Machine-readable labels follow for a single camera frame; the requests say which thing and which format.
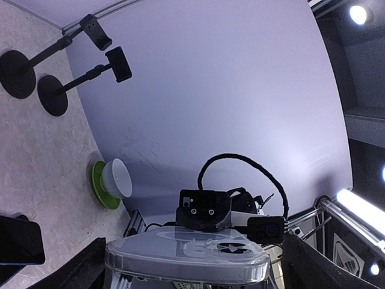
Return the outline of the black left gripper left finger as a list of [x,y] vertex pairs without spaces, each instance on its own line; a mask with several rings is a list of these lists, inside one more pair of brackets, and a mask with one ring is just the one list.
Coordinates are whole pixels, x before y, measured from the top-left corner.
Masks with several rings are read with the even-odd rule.
[[30,286],[38,289],[102,288],[106,238],[96,238],[65,265]]

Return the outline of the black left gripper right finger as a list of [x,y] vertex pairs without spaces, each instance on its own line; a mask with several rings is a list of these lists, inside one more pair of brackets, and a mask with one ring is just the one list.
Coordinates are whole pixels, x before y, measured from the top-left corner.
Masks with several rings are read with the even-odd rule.
[[365,289],[376,287],[338,267],[292,234],[285,234],[283,237],[282,272],[285,288]]

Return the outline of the black phone silver case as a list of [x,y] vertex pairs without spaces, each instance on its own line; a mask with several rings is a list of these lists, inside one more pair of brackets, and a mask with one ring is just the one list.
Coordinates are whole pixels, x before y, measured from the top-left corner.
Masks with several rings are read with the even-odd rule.
[[266,280],[270,257],[234,229],[200,232],[165,226],[109,242],[105,264],[144,279],[249,285]]

